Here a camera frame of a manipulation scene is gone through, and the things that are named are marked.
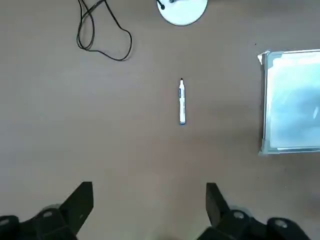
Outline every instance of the desk surface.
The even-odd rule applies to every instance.
[[[109,3],[133,34],[123,63],[77,48],[77,1],[2,4],[0,212],[25,220],[91,180],[80,239],[193,240],[216,182],[230,205],[288,217],[316,239],[319,154],[257,156],[257,55],[319,48],[320,2],[211,0],[187,27],[167,23],[156,1]],[[94,16],[96,46],[123,54],[127,36],[103,7]]]

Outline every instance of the whiteboard marker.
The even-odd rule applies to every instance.
[[[180,124],[186,124],[186,98],[184,80],[181,78],[179,85]]]

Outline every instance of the lamp base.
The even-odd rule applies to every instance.
[[[161,0],[164,9],[157,2],[162,17],[177,26],[193,24],[204,14],[208,0]]]

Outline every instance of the black cable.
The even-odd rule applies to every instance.
[[[161,9],[162,10],[165,10],[165,5],[163,5],[161,2],[160,2],[160,0],[156,0],[157,2],[158,2],[158,4],[160,5],[160,7],[161,7]]]
[[[129,56],[130,52],[131,52],[131,48],[132,48],[132,35],[131,33],[122,28],[118,22],[118,20],[116,19],[115,15],[113,14],[113,12],[111,11],[108,3],[107,3],[107,0],[99,0],[97,1],[92,7],[88,8],[87,4],[85,3],[85,0],[78,0],[78,3],[79,3],[79,6],[80,6],[80,22],[79,22],[79,27],[78,27],[78,32],[77,32],[77,35],[76,35],[76,44],[78,45],[78,47],[82,50],[85,50],[87,52],[95,52],[95,53],[100,53],[112,60],[115,60],[115,61],[118,61],[118,62],[123,62],[127,59],[127,57]],[[100,51],[100,50],[95,50],[95,49],[91,49],[92,45],[94,44],[94,41],[95,41],[95,34],[96,34],[96,26],[95,26],[95,21],[94,21],[94,17],[92,16],[92,13],[93,11],[100,5],[104,3],[106,8],[108,9],[110,15],[112,16],[113,20],[115,21],[116,25],[122,30],[122,31],[125,31],[126,33],[129,34],[129,37],[130,37],[130,46],[129,46],[129,49],[128,49],[128,52],[127,54],[122,57],[122,58],[114,58],[108,54],[106,54],[105,52],[103,51]],[[88,45],[83,45],[83,43],[81,42],[80,40],[80,33],[81,33],[81,29],[82,27],[84,26],[84,23],[87,19],[87,17],[90,18],[91,20],[91,25],[92,25],[92,35],[91,35],[91,40],[89,42]]]

